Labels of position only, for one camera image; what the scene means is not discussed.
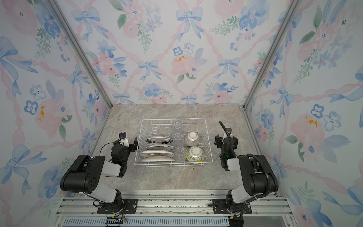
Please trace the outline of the watermelon pattern plate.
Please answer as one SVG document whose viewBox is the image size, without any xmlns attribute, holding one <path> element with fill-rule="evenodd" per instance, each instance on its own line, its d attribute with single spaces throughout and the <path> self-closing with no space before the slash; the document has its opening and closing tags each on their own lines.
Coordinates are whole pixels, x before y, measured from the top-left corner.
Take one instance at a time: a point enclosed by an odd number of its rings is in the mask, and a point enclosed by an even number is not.
<svg viewBox="0 0 363 227">
<path fill-rule="evenodd" d="M 149 158 L 149 157 L 168 157 L 168 158 L 172 158 L 174 157 L 174 153 L 171 151 L 167 151 L 167 150 L 146 150 L 140 153 L 140 156 L 145 157 L 145 158 Z"/>
</svg>

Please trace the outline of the white plate dark rim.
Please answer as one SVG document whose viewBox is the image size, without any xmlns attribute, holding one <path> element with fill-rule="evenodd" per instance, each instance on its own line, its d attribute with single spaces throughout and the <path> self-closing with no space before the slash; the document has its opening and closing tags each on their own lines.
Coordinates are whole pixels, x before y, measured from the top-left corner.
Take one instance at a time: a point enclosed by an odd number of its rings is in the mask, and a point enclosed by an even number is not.
<svg viewBox="0 0 363 227">
<path fill-rule="evenodd" d="M 147 146 L 145 148 L 146 150 L 173 150 L 175 149 L 174 146 L 170 145 L 170 144 L 151 144 L 150 146 Z"/>
</svg>

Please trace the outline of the green red rimmed plate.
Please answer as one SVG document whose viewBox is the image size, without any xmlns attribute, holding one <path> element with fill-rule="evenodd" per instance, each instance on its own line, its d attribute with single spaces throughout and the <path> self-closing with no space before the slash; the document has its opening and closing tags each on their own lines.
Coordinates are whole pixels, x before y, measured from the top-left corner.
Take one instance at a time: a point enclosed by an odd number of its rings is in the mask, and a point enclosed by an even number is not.
<svg viewBox="0 0 363 227">
<path fill-rule="evenodd" d="M 161 136 L 150 137 L 147 138 L 145 141 L 150 144 L 170 144 L 173 142 L 171 138 Z"/>
</svg>

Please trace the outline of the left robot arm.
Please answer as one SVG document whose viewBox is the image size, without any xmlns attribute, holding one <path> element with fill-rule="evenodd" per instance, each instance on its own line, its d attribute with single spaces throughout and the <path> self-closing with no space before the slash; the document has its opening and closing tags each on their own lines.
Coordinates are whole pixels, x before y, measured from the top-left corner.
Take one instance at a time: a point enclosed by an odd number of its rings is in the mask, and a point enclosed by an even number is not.
<svg viewBox="0 0 363 227">
<path fill-rule="evenodd" d="M 92 198 L 93 206 L 98 208 L 98 214 L 121 214 L 128 208 L 127 202 L 117 189 L 112 189 L 100 181 L 105 177 L 122 178 L 127 171 L 130 153 L 137 150 L 138 139 L 128 142 L 125 133 L 119 140 L 112 143 L 111 159 L 105 156 L 80 155 L 63 175 L 60 188 L 71 193 L 83 193 Z"/>
</svg>

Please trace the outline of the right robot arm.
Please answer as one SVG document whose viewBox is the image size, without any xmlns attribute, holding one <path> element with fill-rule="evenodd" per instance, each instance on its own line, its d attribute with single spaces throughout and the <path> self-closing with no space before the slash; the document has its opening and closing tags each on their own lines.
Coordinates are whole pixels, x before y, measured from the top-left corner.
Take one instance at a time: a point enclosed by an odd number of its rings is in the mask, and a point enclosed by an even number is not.
<svg viewBox="0 0 363 227">
<path fill-rule="evenodd" d="M 264 155 L 237 156 L 234 150 L 238 139 L 227 134 L 217 135 L 214 144 L 221 149 L 221 167 L 225 171 L 239 172 L 242 179 L 242 185 L 229 190 L 225 199 L 212 200 L 209 206 L 215 214 L 251 214 L 251 202 L 278 191 L 278 180 Z"/>
</svg>

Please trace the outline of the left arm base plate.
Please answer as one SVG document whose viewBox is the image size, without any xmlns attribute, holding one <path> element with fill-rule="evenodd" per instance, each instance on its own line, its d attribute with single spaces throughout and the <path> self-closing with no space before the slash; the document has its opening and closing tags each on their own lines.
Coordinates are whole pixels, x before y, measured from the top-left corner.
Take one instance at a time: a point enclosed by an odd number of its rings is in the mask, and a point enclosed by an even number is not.
<svg viewBox="0 0 363 227">
<path fill-rule="evenodd" d="M 121 199 L 113 203 L 101 203 L 97 214 L 121 215 L 121 214 L 136 214 L 138 207 L 138 199 Z"/>
</svg>

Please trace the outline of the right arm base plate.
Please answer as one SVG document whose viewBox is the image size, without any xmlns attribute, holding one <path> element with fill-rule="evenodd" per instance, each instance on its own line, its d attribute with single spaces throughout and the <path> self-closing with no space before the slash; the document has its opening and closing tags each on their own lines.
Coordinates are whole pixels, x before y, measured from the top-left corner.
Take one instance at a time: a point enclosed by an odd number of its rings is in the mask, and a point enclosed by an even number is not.
<svg viewBox="0 0 363 227">
<path fill-rule="evenodd" d="M 213 208 L 214 214 L 238 215 L 252 214 L 250 204 L 228 202 L 226 199 L 213 199 L 208 207 Z"/>
</svg>

